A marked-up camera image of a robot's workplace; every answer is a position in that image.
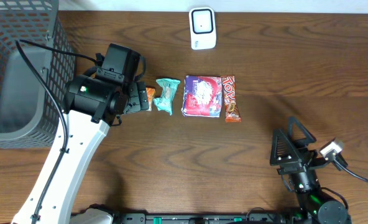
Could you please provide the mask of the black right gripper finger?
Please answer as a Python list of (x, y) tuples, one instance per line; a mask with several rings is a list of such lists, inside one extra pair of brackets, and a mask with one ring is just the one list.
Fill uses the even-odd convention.
[[(294, 138), (295, 128), (298, 128), (303, 135), (303, 138)], [(309, 144), (316, 142), (314, 135), (312, 135), (309, 130), (307, 130), (305, 126), (294, 116), (291, 116), (288, 119), (288, 137), (295, 146), (308, 146)]]
[(300, 167), (304, 163), (303, 160), (300, 148), (292, 143), (282, 129), (275, 129), (272, 135), (270, 165)]

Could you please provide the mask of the orange white snack packet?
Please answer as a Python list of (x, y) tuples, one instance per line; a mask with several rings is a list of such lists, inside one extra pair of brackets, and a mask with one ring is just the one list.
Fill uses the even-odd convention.
[(156, 90), (155, 88), (147, 87), (146, 91), (147, 91), (147, 98), (148, 98), (148, 103), (149, 103), (149, 108), (147, 109), (147, 111), (152, 111), (152, 103), (155, 97)]

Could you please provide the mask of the teal snack packet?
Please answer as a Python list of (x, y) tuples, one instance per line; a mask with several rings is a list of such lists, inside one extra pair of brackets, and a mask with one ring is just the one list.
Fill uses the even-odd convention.
[(154, 104), (159, 111), (166, 111), (171, 116), (173, 113), (173, 99), (180, 84), (180, 80), (159, 78), (156, 79), (156, 82), (162, 87), (162, 94), (158, 98), (154, 98)]

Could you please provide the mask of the red Top chocolate bar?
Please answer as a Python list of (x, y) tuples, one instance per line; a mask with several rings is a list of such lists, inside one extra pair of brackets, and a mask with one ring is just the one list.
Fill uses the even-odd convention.
[(236, 103), (236, 80), (235, 76), (222, 76), (223, 100), (225, 107), (225, 122), (240, 123), (242, 121)]

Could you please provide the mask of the purple red snack bag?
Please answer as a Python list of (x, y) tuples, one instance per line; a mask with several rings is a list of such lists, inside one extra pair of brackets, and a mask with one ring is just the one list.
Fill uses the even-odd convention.
[(222, 108), (221, 77), (185, 77), (182, 115), (218, 118)]

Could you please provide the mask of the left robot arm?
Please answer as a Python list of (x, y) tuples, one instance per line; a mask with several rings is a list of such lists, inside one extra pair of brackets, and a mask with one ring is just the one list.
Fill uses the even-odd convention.
[(70, 80), (57, 103), (60, 122), (53, 145), (28, 199), (13, 223), (113, 223), (118, 216), (103, 208), (72, 215), (78, 190), (91, 158), (110, 127), (121, 115), (149, 109), (143, 74), (145, 58), (121, 45), (110, 44), (106, 55), (93, 59), (94, 67)]

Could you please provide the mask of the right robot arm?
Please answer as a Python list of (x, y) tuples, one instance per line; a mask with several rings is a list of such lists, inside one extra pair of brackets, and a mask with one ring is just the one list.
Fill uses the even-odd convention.
[(285, 187), (297, 196), (300, 210), (287, 217), (287, 223), (351, 223), (349, 206), (343, 196), (324, 188), (316, 170), (333, 161), (335, 151), (319, 157), (308, 146), (316, 138), (295, 117), (288, 119), (288, 130), (275, 129), (272, 135), (270, 165), (278, 175), (288, 176)]

